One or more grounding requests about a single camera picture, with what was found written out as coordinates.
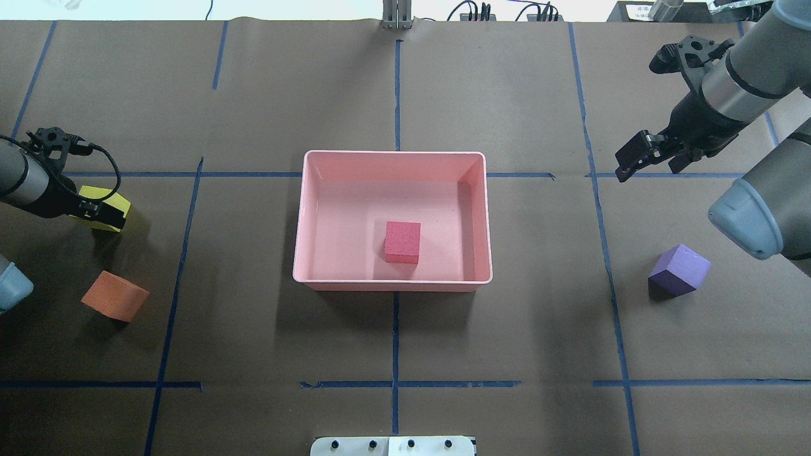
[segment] blue tape line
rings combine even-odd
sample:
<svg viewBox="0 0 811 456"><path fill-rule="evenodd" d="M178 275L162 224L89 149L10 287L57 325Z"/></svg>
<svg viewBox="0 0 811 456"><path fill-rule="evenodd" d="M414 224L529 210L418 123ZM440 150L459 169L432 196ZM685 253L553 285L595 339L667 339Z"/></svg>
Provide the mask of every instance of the blue tape line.
<svg viewBox="0 0 811 456"><path fill-rule="evenodd" d="M0 381L0 388L155 388L155 381ZM170 381L164 383L164 388L199 389L203 390L203 383L199 381Z"/></svg>
<svg viewBox="0 0 811 456"><path fill-rule="evenodd" d="M697 378L697 379L674 379L674 380L631 380L633 387L647 386L811 386L811 380L792 378ZM618 388L623 385L619 380L595 381L596 388Z"/></svg>
<svg viewBox="0 0 811 456"><path fill-rule="evenodd" d="M202 381L165 381L165 382L163 382L163 388L198 389L200 392L202 392L203 391L203 382Z"/></svg>
<svg viewBox="0 0 811 456"><path fill-rule="evenodd" d="M400 433L400 292L394 292L392 318L392 435Z"/></svg>
<svg viewBox="0 0 811 456"><path fill-rule="evenodd" d="M608 274L608 284L611 287L611 310L614 313L614 334L616 336L617 353L620 356L620 370L622 371L623 390L625 393L625 408L628 412L628 426L631 432L631 444L634 456L639 455L639 438L637 437L637 419L633 412L633 397L629 385L628 364L625 359L625 347L622 338L622 326L620 324L620 309L616 302L616 289L614 287L614 273L611 271L611 255L608 252L608 238L603 220L603 207L600 204L600 192L597 184L597 170L594 164L594 151L591 148L591 138L586 126L586 98L583 95L583 82L580 75L580 63L577 60L577 44L574 39L574 26L569 23L569 41L572 46L572 61L574 63L574 76L577 80L577 95L580 98L580 117L583 122L583 137L586 140L586 149L589 151L589 171L591 175L591 186L594 191L594 206L597 209L597 223L600 229L600 241L603 245L603 260L605 262L606 273Z"/></svg>
<svg viewBox="0 0 811 456"><path fill-rule="evenodd" d="M394 150L400 150L400 46L403 40L397 40L394 47Z"/></svg>
<svg viewBox="0 0 811 456"><path fill-rule="evenodd" d="M766 126L769 127L769 135L771 135L771 143L777 147L780 144L780 140L777 139L777 131L775 131L775 123L771 121L771 114L769 111L766 111L764 114L766 117Z"/></svg>
<svg viewBox="0 0 811 456"><path fill-rule="evenodd" d="M220 67L222 67L222 54L225 52L225 36L228 34L228 21L222 23L222 36L220 37L220 52L217 53L217 68L214 69L214 82L211 84L212 90L217 90L220 83Z"/></svg>
<svg viewBox="0 0 811 456"><path fill-rule="evenodd" d="M70 173L64 173L67 177L71 178L108 178L108 177L115 177L115 173L112 171L102 171L102 172L85 172L85 171L74 171ZM129 171L129 172L122 172L121 177L123 178L193 178L196 177L197 173L174 173L174 172L161 172L161 171Z"/></svg>
<svg viewBox="0 0 811 456"><path fill-rule="evenodd" d="M178 262L178 275L174 279L174 294L172 295L172 307L169 310L169 322L166 325L166 337L163 342L163 355L161 356L161 368L158 371L157 386L155 388L155 400L152 403L152 417L149 419L149 432L147 434L147 444L144 449L144 455L149 456L152 453L152 439L155 437L155 426L157 424L157 413L161 406L161 391L163 389L163 379L166 375L166 361L169 359L169 345L172 342L172 330L174 328L174 318L178 311L178 298L180 297L180 281L183 276L183 268L186 265L186 254L189 247L189 234L191 233L191 222L195 217L195 207L197 205L197 194L200 191L200 175L203 172L203 163L205 159L200 158L200 163L197 165L197 176L195 177L195 186L191 191L191 203L189 204L189 215L186 219L186 232L183 234L183 245L180 251L180 261Z"/></svg>
<svg viewBox="0 0 811 456"><path fill-rule="evenodd" d="M278 171L257 171L257 172L219 172L210 171L202 173L205 178L300 178L302 173L299 172L278 172Z"/></svg>
<svg viewBox="0 0 811 456"><path fill-rule="evenodd" d="M648 179L738 179L743 177L743 173L636 173L634 178ZM616 179L614 173L597 173L598 179Z"/></svg>
<svg viewBox="0 0 811 456"><path fill-rule="evenodd" d="M300 381L302 389L318 388L393 388L392 381L319 381L316 384ZM520 385L517 380L482 381L398 381L397 388L514 388Z"/></svg>
<svg viewBox="0 0 811 456"><path fill-rule="evenodd" d="M401 381L402 388L515 388L520 381Z"/></svg>
<svg viewBox="0 0 811 456"><path fill-rule="evenodd" d="M17 114L17 122L14 123L14 129L11 130L11 137L14 139L17 139L17 133L19 133L19 126L20 124L23 123L23 116L25 115L26 108L28 108L28 101L31 100L31 93L34 91L36 79L40 76L40 70L42 70L42 63L45 61L45 55L48 53L48 48L50 47L51 39L54 37L55 30L56 30L56 21L52 21L51 28L48 31L48 37L45 38L45 45L42 46L42 53L40 53L40 59L36 62L34 74L31 76L31 83L28 84L28 91L25 93L23 105L19 108L19 114Z"/></svg>
<svg viewBox="0 0 811 456"><path fill-rule="evenodd" d="M555 180L552 173L487 173L488 178L549 178Z"/></svg>
<svg viewBox="0 0 811 456"><path fill-rule="evenodd" d="M154 381L0 381L0 388L155 388Z"/></svg>
<svg viewBox="0 0 811 456"><path fill-rule="evenodd" d="M107 178L115 177L112 171L73 171L64 173L72 178ZM121 173L125 178L194 178L197 173L173 171L127 171ZM300 178L301 171L208 171L200 173L202 178Z"/></svg>
<svg viewBox="0 0 811 456"><path fill-rule="evenodd" d="M302 389L318 388L391 388L391 381L319 381L315 385L300 381Z"/></svg>

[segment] orange foam block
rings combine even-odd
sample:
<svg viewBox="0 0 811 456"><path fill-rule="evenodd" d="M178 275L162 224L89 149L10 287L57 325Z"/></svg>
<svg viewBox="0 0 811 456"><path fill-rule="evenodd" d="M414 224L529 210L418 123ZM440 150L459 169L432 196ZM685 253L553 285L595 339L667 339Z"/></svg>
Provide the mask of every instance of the orange foam block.
<svg viewBox="0 0 811 456"><path fill-rule="evenodd" d="M386 263L419 262L419 223L386 222L383 253Z"/></svg>
<svg viewBox="0 0 811 456"><path fill-rule="evenodd" d="M147 296L149 292L143 288L102 271L82 302L110 318L130 322Z"/></svg>

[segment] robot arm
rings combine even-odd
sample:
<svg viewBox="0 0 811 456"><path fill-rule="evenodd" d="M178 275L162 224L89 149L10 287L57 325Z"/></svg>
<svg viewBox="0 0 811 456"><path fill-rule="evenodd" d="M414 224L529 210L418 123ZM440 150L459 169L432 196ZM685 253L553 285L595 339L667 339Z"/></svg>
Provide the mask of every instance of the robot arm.
<svg viewBox="0 0 811 456"><path fill-rule="evenodd" d="M0 201L39 217L69 214L119 229L124 227L123 212L104 202L121 185L121 174L107 151L56 127L40 128L28 136L30 140L22 143L0 136L19 146L19 150L0 147ZM79 195L73 181L62 175L68 155L87 156L94 150L109 158L117 177L115 189L103 198Z"/></svg>
<svg viewBox="0 0 811 456"><path fill-rule="evenodd" d="M620 182L668 159L679 173L714 157L790 92L810 94L811 3L777 0L734 46L698 37L665 45L650 69L681 71L690 92L667 128L657 135L640 131L616 153ZM735 181L710 209L710 220L750 255L764 260L782 253L811 276L810 170L811 119Z"/></svg>

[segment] black cable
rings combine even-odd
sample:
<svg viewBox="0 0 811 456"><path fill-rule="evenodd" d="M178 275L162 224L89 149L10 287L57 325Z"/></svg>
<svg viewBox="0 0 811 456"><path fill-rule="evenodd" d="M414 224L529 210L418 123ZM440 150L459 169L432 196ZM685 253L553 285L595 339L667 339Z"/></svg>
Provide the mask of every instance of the black cable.
<svg viewBox="0 0 811 456"><path fill-rule="evenodd" d="M470 7L470 5L473 5L473 8L476 9L475 13L473 11L470 12L470 15L467 16L467 19L472 20L474 15L478 16L478 5L476 4L476 2L474 2L473 0L464 0L462 3L459 3L457 7L453 8L453 11L451 11L451 14L448 15L448 18L445 21L446 22L449 21L453 17L453 13L455 13L456 10L461 8L461 6L464 5L465 3L468 4L468 7Z"/></svg>
<svg viewBox="0 0 811 456"><path fill-rule="evenodd" d="M5 136L5 135L0 135L0 140L8 141L8 142L12 143L13 145L15 145L15 146L17 146L19 148L25 148L25 146L23 146L23 144L20 143L18 140L15 140L13 138L9 138L8 136Z"/></svg>
<svg viewBox="0 0 811 456"><path fill-rule="evenodd" d="M530 2L529 0L509 0L509 1L510 2L519 2L519 3L529 3L529 5L524 6L524 9L521 10L520 13L518 13L518 17L515 18L514 22L518 22L518 20L521 18L521 15L524 14L524 11L526 11L527 8L531 8L532 6L535 6L535 7L538 8L538 14L535 16L536 21L540 21L541 17L547 17L548 16L549 18L551 18L552 15L555 15L555 17L556 17L555 20L557 20L557 16L559 15L557 7L552 5L551 2L540 3L540 2Z"/></svg>
<svg viewBox="0 0 811 456"><path fill-rule="evenodd" d="M80 200L87 201L88 203L100 203L100 202L102 202L104 200L108 200L111 196L115 195L115 193L121 187L121 170L118 168L118 164L113 159L113 156L110 155L109 152L107 152L103 147L101 147L98 144L89 143L89 146L93 150L97 150L97 151L105 154L105 157L107 157L107 160L109 160L110 165L113 166L113 170L115 171L115 188L113 188L113 190L109 194L107 194L107 196L102 196L101 198L87 198L85 196L81 196L79 193L76 193L75 190L71 190L67 185L65 185L65 183L62 182L62 180L59 178L59 176L57 176L51 170L50 166L47 163L45 163L45 158L42 157L40 154L29 152L28 148L24 144L20 143L18 140L14 140L14 139L12 139L12 138L10 138L8 136L0 135L0 140L8 141L8 142L12 143L13 145L21 148L22 150L25 150L27 152L26 155L28 157L31 157L34 160L36 160L36 162L39 163L42 166L42 168L45 170L45 172L48 174L48 176L51 177L52 180L56 181L57 185L59 185L62 188L62 190L67 191L69 194L79 198Z"/></svg>
<svg viewBox="0 0 811 456"><path fill-rule="evenodd" d="M521 10L521 12L520 12L520 13L518 13L518 17L517 17L517 18L515 18L515 21L514 21L514 22L518 22L518 20L521 18L521 15L522 15L522 14L524 14L524 11L526 11L526 10L530 9L530 8L531 8L531 7L533 7L533 6L535 6L535 7L537 7L537 8L538 8L538 16L540 16L540 15L541 15L541 6L540 6L540 4L538 4L538 3L530 3L529 5L524 6L524 9L523 9L523 10Z"/></svg>

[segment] white wall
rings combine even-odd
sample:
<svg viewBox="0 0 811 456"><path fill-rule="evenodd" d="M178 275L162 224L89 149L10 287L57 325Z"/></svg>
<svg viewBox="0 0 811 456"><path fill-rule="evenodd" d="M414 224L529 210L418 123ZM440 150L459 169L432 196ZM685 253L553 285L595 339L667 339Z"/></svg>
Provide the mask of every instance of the white wall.
<svg viewBox="0 0 811 456"><path fill-rule="evenodd" d="M0 0L0 19L198 20L210 0ZM514 20L524 3L491 0L499 20ZM568 21L603 22L615 0L555 0ZM413 0L417 17L445 20L458 0ZM379 19L381 0L214 0L209 19ZM459 11L467 12L467 6ZM534 14L535 9L527 12Z"/></svg>

